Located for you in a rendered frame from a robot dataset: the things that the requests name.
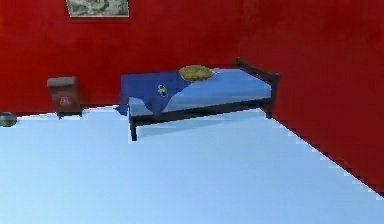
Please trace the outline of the yellow green round pillow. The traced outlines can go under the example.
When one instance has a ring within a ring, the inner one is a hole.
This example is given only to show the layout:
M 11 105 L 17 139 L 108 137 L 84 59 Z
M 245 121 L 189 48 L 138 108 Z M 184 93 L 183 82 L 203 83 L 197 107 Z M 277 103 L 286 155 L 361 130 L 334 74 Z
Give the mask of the yellow green round pillow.
M 179 70 L 182 79 L 188 82 L 204 81 L 213 76 L 213 72 L 202 65 L 184 66 Z

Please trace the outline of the black framed blue bed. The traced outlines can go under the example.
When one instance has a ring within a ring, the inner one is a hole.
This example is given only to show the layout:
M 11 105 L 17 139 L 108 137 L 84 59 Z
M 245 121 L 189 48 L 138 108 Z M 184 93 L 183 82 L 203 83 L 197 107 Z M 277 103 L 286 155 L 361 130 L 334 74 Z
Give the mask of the black framed blue bed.
M 174 95 L 160 114 L 153 114 L 136 98 L 131 98 L 128 117 L 131 139 L 139 126 L 203 116 L 263 108 L 270 119 L 280 75 L 235 60 L 230 69 L 215 69 L 213 76 L 190 85 Z

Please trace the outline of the dark blue blanket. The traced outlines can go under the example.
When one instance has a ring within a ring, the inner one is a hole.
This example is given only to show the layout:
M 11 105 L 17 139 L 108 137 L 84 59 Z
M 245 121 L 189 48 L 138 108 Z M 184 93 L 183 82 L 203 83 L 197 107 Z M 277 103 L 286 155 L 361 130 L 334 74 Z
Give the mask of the dark blue blanket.
M 153 114 L 160 114 L 168 105 L 170 99 L 188 87 L 177 71 L 129 74 L 121 76 L 119 105 L 115 108 L 121 115 L 126 116 L 132 105 L 130 99 L 141 100 Z

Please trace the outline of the brown bedside cabinet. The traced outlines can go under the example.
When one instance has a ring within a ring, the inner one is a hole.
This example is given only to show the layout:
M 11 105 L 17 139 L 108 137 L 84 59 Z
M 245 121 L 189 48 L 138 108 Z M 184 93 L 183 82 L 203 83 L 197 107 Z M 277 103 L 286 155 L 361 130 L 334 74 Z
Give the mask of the brown bedside cabinet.
M 49 78 L 47 89 L 59 119 L 64 116 L 82 116 L 83 107 L 75 76 Z

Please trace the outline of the grey green round object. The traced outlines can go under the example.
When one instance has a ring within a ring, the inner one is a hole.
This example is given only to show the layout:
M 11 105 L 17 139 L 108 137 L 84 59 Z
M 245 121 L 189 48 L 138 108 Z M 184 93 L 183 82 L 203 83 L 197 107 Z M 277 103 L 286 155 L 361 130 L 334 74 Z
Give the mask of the grey green round object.
M 0 126 L 12 127 L 17 123 L 17 117 L 10 112 L 0 113 Z

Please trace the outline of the grey framed wall picture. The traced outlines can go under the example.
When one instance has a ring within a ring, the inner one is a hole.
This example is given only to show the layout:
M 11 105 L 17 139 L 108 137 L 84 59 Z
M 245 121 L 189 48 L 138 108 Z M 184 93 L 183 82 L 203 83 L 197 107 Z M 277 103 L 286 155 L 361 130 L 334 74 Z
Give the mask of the grey framed wall picture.
M 129 0 L 65 0 L 71 18 L 128 18 Z

